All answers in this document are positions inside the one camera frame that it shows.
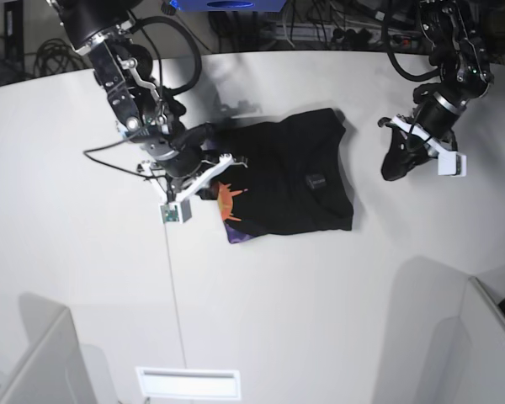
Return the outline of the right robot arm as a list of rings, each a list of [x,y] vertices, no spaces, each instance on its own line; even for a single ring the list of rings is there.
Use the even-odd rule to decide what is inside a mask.
[[[51,1],[72,49],[89,59],[98,85],[105,91],[114,112],[122,143],[137,144],[150,156],[146,167],[130,175],[162,186],[168,203],[198,195],[215,200],[220,193],[216,181],[231,166],[246,165],[244,157],[234,157],[205,149],[216,133],[205,123],[186,128],[186,113],[176,97],[198,83],[203,63],[192,33],[168,16],[137,18],[135,1]],[[146,27],[163,24],[176,30],[189,45],[194,70],[191,78],[177,88],[162,83],[162,58],[156,46],[145,48],[132,39]]]

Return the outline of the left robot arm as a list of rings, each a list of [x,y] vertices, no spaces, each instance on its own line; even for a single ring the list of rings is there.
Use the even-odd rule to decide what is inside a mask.
[[[468,2],[417,1],[414,9],[417,24],[431,44],[428,61],[433,70],[414,75],[401,67],[391,47],[389,28],[395,9],[388,2],[381,29],[385,52],[396,72],[417,87],[410,115],[397,114],[378,122],[391,129],[380,172],[392,182],[434,160],[440,176],[464,177],[467,156],[459,150],[453,127],[469,102],[485,96],[493,84],[490,57]]]

